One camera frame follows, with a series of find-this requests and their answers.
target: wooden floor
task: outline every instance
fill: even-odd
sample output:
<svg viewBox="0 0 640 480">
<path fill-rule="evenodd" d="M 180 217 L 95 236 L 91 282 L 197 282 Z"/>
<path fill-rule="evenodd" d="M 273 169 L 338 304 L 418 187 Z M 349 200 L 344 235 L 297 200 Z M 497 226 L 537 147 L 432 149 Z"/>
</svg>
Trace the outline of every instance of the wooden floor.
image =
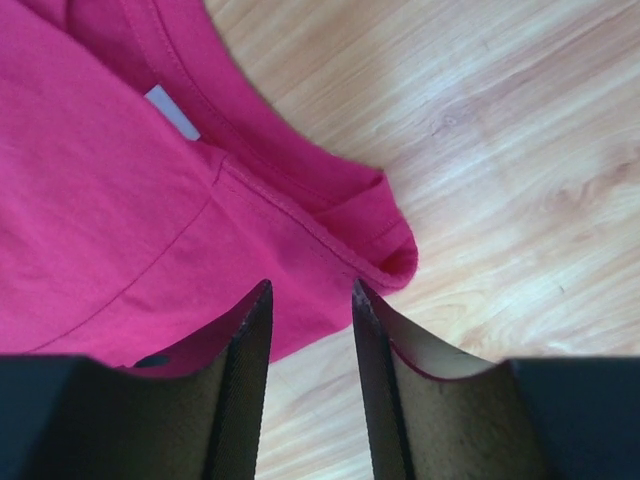
<svg viewBox="0 0 640 480">
<path fill-rule="evenodd" d="M 388 172 L 397 309 L 492 360 L 640 352 L 635 1 L 206 3 L 284 118 Z M 258 478 L 371 478 L 358 382 L 351 331 L 273 365 Z"/>
</svg>

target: t-shirt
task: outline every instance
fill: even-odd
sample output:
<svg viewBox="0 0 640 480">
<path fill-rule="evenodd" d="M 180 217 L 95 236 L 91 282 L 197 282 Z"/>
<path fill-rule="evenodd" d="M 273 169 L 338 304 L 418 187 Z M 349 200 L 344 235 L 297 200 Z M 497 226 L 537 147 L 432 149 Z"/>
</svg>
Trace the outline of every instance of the t-shirt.
<svg viewBox="0 0 640 480">
<path fill-rule="evenodd" d="M 130 365 L 268 278 L 277 360 L 415 272 L 385 175 L 275 114 L 201 0 L 2 0 L 0 109 L 1 352 Z"/>
</svg>

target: neckline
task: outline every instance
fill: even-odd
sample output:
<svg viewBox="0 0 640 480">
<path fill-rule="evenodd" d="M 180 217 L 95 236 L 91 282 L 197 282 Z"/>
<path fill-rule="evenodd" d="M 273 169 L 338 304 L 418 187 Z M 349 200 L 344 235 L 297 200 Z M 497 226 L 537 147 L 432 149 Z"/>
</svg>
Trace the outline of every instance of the neckline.
<svg viewBox="0 0 640 480">
<path fill-rule="evenodd" d="M 406 285 L 417 252 L 384 173 L 330 154 L 280 117 L 236 65 L 202 0 L 120 2 L 147 64 L 205 140 L 241 155 L 261 181 L 295 199 L 289 207 L 301 215 L 297 221 L 376 286 L 387 291 Z M 215 132 L 226 134 L 215 138 Z M 251 144 L 256 135 L 259 152 Z M 380 270 L 312 220 L 339 217 L 345 208 L 361 211 L 357 224 L 371 232 L 359 248 L 400 258 L 398 271 Z"/>
<path fill-rule="evenodd" d="M 120 1 L 148 64 L 205 139 L 207 130 L 227 132 L 213 140 L 245 152 L 252 170 L 278 190 L 322 211 L 380 181 L 380 171 L 328 153 L 272 109 L 227 51 L 202 0 Z M 266 152 L 244 140 L 252 135 Z"/>
</svg>

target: white label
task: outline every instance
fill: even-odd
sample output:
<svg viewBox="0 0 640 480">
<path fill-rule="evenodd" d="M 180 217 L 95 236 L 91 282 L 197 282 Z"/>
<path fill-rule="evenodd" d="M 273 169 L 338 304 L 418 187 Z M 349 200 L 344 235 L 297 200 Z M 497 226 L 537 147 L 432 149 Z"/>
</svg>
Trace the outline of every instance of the white label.
<svg viewBox="0 0 640 480">
<path fill-rule="evenodd" d="M 189 140 L 198 140 L 200 132 L 196 130 L 193 123 L 182 113 L 180 107 L 176 105 L 169 94 L 164 91 L 160 85 L 153 87 L 145 98 L 155 105 L 160 112 L 176 127 L 185 138 Z"/>
</svg>

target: light wood floor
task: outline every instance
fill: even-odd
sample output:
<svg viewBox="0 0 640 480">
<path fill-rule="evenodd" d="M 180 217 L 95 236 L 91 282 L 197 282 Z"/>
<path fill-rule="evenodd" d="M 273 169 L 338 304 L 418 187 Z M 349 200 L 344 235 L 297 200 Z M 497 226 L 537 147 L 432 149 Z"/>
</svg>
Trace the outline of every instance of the light wood floor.
<svg viewBox="0 0 640 480">
<path fill-rule="evenodd" d="M 388 172 L 397 309 L 492 360 L 640 352 L 635 1 L 206 3 L 284 118 Z M 258 477 L 371 478 L 358 382 L 351 331 L 273 365 Z"/>
</svg>

